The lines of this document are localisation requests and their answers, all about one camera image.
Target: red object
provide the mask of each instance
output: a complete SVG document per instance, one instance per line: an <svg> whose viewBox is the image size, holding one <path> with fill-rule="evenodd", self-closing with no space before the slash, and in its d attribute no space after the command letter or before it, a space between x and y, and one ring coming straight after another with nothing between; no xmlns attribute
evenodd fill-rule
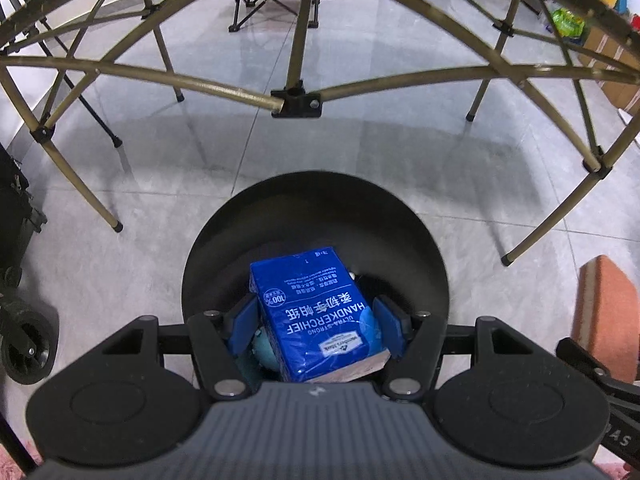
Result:
<svg viewBox="0 0 640 480"><path fill-rule="evenodd" d="M631 280L606 256L580 268L572 339L625 383L636 380L640 301Z"/></svg>

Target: blue handkerchief package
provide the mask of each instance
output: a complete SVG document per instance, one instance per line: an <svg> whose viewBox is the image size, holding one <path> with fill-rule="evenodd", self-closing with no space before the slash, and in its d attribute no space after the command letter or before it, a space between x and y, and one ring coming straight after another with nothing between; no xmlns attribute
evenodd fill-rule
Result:
<svg viewBox="0 0 640 480"><path fill-rule="evenodd" d="M331 247L252 263L250 290L285 381L346 382L389 358L371 308Z"/></svg>

